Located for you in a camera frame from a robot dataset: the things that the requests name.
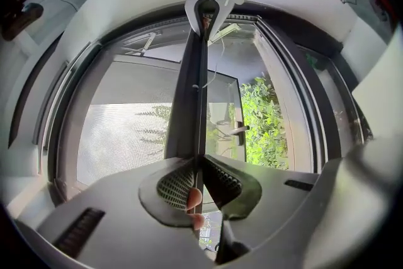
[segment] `wall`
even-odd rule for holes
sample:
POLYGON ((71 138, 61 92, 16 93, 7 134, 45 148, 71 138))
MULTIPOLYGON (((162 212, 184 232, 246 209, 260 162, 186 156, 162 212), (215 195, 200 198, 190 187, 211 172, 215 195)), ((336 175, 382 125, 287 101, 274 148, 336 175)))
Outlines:
POLYGON ((385 53, 353 91, 374 137, 403 134, 402 40, 399 26, 385 53))
POLYGON ((358 17, 344 41, 341 55, 360 82, 378 62, 386 46, 380 36, 358 17))
MULTIPOLYGON (((76 13, 74 7, 80 8, 86 0, 65 1, 72 4, 61 0, 27 0, 26 3, 40 3, 44 8, 43 16, 12 42, 5 42, 0 38, 0 117, 13 114, 16 100, 33 66, 65 30, 76 13)), ((0 121, 3 129, 4 118, 0 121)), ((8 138, 8 130, 1 132, 1 142, 6 137, 8 138)))
POLYGON ((44 8, 43 16, 12 42, 0 38, 1 198, 14 217, 21 214, 24 222, 32 226, 37 225, 46 212, 50 212, 52 203, 49 202, 47 190, 42 189, 46 181, 38 176, 38 150, 32 144, 33 124, 32 121, 25 122, 25 119, 31 116, 36 120, 34 115, 38 115, 43 96, 64 61, 62 58, 45 66, 35 81, 32 89, 36 91, 30 93, 27 99, 17 139, 7 149, 9 127, 21 90, 33 67, 85 1, 27 0, 26 3, 40 3, 44 8), (23 206, 30 200, 33 207, 23 212, 23 206))

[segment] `window handle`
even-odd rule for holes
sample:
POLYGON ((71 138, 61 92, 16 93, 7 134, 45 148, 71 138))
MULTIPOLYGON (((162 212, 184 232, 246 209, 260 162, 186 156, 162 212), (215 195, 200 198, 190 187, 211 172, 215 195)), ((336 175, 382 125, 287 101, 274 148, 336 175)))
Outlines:
POLYGON ((229 135, 240 135, 241 133, 250 129, 250 126, 245 125, 239 128, 232 129, 228 134, 229 135))

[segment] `black vent slot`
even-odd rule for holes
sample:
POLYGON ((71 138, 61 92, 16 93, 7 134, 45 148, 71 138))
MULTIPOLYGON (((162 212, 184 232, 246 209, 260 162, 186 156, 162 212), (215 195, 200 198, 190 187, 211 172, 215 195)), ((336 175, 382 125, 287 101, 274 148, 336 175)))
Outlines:
POLYGON ((104 215, 105 212, 101 210, 86 209, 56 240, 54 246, 71 258, 76 258, 104 215))
POLYGON ((205 161, 203 164, 203 182, 219 209, 241 194, 241 182, 222 168, 205 161))
POLYGON ((303 190, 303 191, 307 191, 307 192, 311 191, 311 189, 314 187, 313 184, 304 183, 302 181, 296 181, 296 180, 286 180, 284 182, 284 185, 298 188, 299 190, 303 190))

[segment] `green plant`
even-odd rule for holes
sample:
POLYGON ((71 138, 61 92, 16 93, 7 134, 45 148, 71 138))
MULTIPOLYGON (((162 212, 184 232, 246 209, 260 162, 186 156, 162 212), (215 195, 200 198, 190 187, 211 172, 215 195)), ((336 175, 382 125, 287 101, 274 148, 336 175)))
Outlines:
POLYGON ((207 119, 206 126, 206 154, 216 154, 219 130, 217 126, 210 121, 210 118, 207 119))
POLYGON ((277 95, 263 77, 241 86, 246 134, 246 161, 287 169, 287 140, 277 95))
POLYGON ((156 105, 152 107, 151 112, 140 112, 137 115, 147 115, 153 117, 159 117, 164 120, 164 125, 166 128, 164 130, 154 130, 154 129, 145 129, 142 131, 143 134, 147 135, 154 135, 153 139, 142 137, 140 140, 142 142, 146 142, 148 144, 159 144, 162 145, 162 148, 156 152, 152 152, 149 155, 156 155, 162 152, 165 148, 166 143, 166 134, 167 134, 167 127, 169 123, 169 117, 171 115, 171 106, 167 105, 156 105))
MULTIPOLYGON (((228 105, 228 114, 229 114, 229 119, 231 120, 231 126, 232 129, 235 129, 237 127, 236 125, 236 119, 235 119, 235 104, 229 103, 228 105)), ((229 149, 231 150, 231 158, 237 159, 238 158, 238 153, 237 153, 237 139, 236 136, 231 136, 231 143, 229 149)))
POLYGON ((316 66, 317 59, 315 57, 310 54, 305 54, 305 58, 307 59, 310 66, 312 66, 314 69, 318 69, 316 66))

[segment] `finger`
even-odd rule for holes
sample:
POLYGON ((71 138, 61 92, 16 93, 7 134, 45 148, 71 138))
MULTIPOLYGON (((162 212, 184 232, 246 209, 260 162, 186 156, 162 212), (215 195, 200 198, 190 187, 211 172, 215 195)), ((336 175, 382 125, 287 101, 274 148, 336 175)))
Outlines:
POLYGON ((199 205, 203 200, 203 195, 197 188, 190 188, 188 196, 188 204, 186 210, 190 210, 196 205, 199 205))
POLYGON ((189 214, 189 216, 193 218, 193 229, 200 230, 204 225, 204 216, 201 214, 189 214))

